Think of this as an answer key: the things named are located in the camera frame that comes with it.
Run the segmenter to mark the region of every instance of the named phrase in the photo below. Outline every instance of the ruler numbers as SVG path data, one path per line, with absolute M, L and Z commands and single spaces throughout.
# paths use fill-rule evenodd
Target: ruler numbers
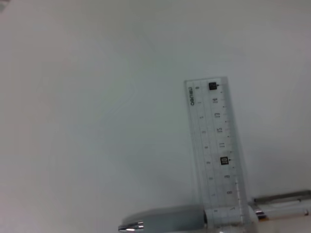
M 186 82 L 193 151 L 211 228 L 244 215 L 225 85 L 223 78 Z

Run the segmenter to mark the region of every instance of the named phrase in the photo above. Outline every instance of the white background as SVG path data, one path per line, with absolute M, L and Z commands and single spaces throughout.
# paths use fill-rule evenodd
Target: white background
M 116 233 L 196 203 L 183 81 L 212 76 L 230 81 L 250 195 L 311 188 L 310 1 L 13 0 L 0 232 Z

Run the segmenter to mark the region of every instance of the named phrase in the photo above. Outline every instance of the ruler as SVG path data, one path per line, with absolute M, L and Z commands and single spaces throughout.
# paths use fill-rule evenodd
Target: ruler
M 251 225 L 227 78 L 185 82 L 201 201 L 209 228 Z

